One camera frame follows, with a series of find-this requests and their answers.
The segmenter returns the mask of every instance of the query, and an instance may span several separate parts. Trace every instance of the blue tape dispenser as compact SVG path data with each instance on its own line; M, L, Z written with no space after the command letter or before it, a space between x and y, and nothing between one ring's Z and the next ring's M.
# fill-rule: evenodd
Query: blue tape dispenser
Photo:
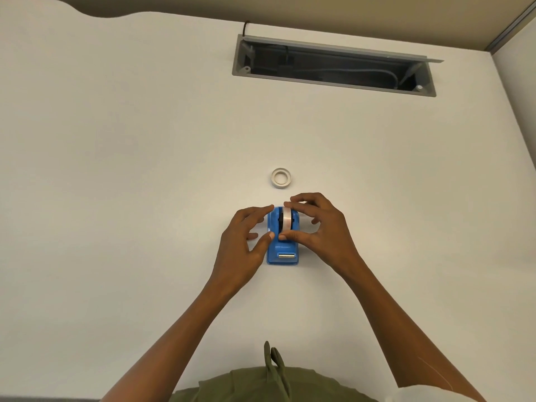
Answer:
M279 241L279 233L284 230L299 230L300 216L288 207L276 207L268 214L268 231L276 236L268 247L266 262L276 265L296 265L298 263L298 243Z

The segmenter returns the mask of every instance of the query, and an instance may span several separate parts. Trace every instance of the empty tape roll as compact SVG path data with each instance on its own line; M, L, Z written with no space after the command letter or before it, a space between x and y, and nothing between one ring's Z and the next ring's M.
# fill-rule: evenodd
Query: empty tape roll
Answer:
M290 230L292 227L292 210L290 210L288 207L283 207L283 229Z
M276 182L276 175L278 174L285 175L287 177L287 180L284 183ZM287 186L291 184L291 180L292 180L291 173L285 168L277 168L277 169L274 169L274 171L272 172L272 184L276 188L279 188L279 189L286 188Z

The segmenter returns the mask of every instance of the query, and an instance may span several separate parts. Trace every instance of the wire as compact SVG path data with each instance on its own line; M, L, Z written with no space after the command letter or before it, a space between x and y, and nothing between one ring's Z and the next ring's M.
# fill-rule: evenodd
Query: wire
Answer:
M242 28L242 38L245 37L245 27L249 24L249 20L247 20L245 23L244 23L244 28Z
M391 71L388 71L388 70L385 70L385 69L337 69L337 68L333 68L333 69L297 69L294 71L295 73L298 73L298 72L376 72L376 73L385 73L385 74L388 74L390 76L392 76L392 78L394 79L394 89L398 89L398 77L396 76L396 74L394 74L393 72Z

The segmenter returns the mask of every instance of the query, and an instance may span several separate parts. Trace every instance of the person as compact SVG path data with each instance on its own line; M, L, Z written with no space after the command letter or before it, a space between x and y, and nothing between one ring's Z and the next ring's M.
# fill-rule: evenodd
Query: person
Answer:
M320 193L301 193L284 206L312 217L313 224L320 223L315 233L287 230L279 238L311 249L354 292L399 386L388 400L485 402L372 274L354 245L342 212ZM211 277L199 296L110 389L103 402L164 402L170 398L181 402L373 400L312 370L285 367L278 351L270 349L268 343L266 367L239 369L172 396L214 318L263 263L274 232L264 234L251 251L247 240L257 238L251 229L273 208L237 211L221 235Z

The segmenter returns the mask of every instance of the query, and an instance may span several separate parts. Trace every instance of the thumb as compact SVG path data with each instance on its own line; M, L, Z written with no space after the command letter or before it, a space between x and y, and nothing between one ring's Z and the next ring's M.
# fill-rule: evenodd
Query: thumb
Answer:
M270 246L270 243L273 240L273 237L275 237L275 233L273 231L269 231L265 235L263 235L261 238L259 238L259 241L255 245L255 247L251 250L255 255L260 256L261 258L264 258L264 254L266 251L268 251L268 247Z
M299 244L305 245L307 248L311 248L311 234L304 233L303 231L299 230L285 230L282 231L281 234L279 234L280 240L290 240L295 241Z

